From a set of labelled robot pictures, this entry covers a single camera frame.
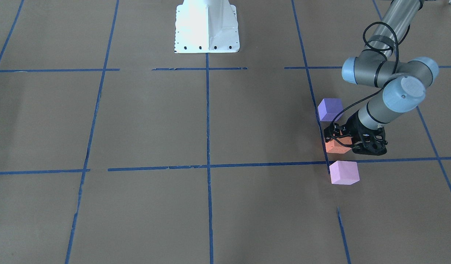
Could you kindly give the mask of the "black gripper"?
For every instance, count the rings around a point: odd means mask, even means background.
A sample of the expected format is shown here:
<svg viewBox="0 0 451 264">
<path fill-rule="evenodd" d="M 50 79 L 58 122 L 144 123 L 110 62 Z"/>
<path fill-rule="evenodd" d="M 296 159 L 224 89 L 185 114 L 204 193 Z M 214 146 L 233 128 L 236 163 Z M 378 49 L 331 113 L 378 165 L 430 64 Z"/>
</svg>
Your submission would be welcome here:
<svg viewBox="0 0 451 264">
<path fill-rule="evenodd" d="M 342 131 L 339 128 L 338 123 L 330 123 L 324 129 L 324 140 L 325 143 L 328 143 L 334 139 L 337 139 L 335 140 L 336 149 L 352 149 L 354 145 L 366 142 L 368 136 L 365 136 L 365 134 L 367 132 L 368 128 L 361 122 L 358 110 L 349 117 L 347 122 L 343 125 Z"/>
</svg>

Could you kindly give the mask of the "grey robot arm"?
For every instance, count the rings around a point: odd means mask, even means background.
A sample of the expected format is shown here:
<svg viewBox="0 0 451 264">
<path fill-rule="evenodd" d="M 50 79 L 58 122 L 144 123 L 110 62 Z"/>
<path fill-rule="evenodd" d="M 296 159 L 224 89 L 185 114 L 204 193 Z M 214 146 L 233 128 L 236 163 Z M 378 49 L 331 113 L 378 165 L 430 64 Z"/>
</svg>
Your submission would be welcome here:
<svg viewBox="0 0 451 264">
<path fill-rule="evenodd" d="M 344 125 L 332 120 L 324 130 L 326 143 L 356 154 L 386 154 L 385 126 L 425 100 L 426 89 L 438 77 L 438 64 L 428 57 L 399 60 L 399 46 L 423 5 L 423 0 L 393 0 L 383 19 L 364 30 L 364 49 L 344 62 L 341 77 L 378 91 L 365 97 L 365 104 Z"/>
</svg>

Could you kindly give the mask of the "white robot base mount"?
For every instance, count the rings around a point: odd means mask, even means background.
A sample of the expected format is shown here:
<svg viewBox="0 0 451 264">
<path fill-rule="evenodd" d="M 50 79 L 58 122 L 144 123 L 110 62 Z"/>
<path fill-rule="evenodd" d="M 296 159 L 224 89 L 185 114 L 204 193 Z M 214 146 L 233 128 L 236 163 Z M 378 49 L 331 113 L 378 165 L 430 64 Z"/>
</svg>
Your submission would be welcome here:
<svg viewBox="0 0 451 264">
<path fill-rule="evenodd" d="M 175 10 L 177 54 L 239 52 L 237 9 L 228 0 L 184 0 Z"/>
</svg>

